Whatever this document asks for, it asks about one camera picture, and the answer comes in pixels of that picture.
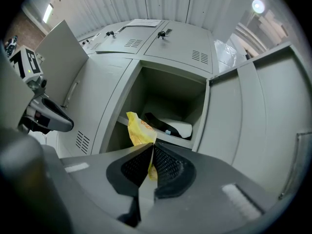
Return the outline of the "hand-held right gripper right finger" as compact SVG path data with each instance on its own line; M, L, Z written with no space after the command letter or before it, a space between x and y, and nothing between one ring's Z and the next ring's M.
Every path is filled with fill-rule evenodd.
M256 232L275 198L228 163L156 143L154 204L138 225L146 234Z

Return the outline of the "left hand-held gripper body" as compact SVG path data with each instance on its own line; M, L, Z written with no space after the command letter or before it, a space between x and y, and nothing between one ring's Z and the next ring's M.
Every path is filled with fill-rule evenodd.
M9 62L34 93L31 102L39 103L42 98L47 97L45 94L47 79L43 76L43 71L32 49L26 46L20 47L9 58ZM39 124L39 113L30 104L19 121L18 129L25 133L30 131L48 133L48 129Z

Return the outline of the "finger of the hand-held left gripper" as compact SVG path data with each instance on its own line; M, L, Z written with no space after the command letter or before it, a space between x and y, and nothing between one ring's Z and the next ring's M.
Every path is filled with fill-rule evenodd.
M37 97L30 102L29 106L35 110L34 120L40 127L59 132L69 132L74 127L74 122L61 106L47 97Z

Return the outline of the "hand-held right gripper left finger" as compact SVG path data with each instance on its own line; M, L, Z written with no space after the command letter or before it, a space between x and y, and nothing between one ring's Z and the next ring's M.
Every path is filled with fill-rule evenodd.
M136 227L141 221L139 188L152 156L153 145L149 143L60 161L97 206L120 222Z

